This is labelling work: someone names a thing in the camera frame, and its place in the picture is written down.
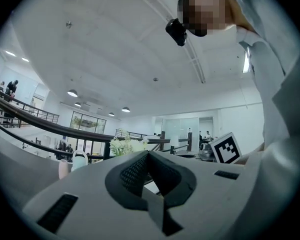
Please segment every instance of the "ceiling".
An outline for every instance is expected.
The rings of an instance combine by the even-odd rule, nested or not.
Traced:
[[[11,22],[20,54],[61,102],[87,102],[121,118],[122,107],[165,92],[249,77],[234,28],[202,38],[189,33],[177,46],[165,31],[177,1],[24,0]],[[19,52],[14,38],[10,45],[1,48]]]

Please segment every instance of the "ceiling light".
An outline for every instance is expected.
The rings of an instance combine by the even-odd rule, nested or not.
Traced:
[[[12,52],[10,52],[10,51],[5,51],[7,54],[9,54],[9,55],[12,55],[12,56],[14,56],[14,57],[16,57],[16,55],[14,54],[14,53],[12,53]]]
[[[123,112],[130,112],[130,109],[127,107],[127,106],[125,106],[123,109],[121,109]]]
[[[72,97],[78,97],[78,93],[77,93],[77,91],[74,90],[74,89],[69,90],[69,91],[68,91],[68,94],[69,94],[70,96],[72,96]]]
[[[248,58],[248,53],[245,53],[244,56],[244,66],[243,66],[243,71],[242,73],[247,73],[249,71],[249,58]]]

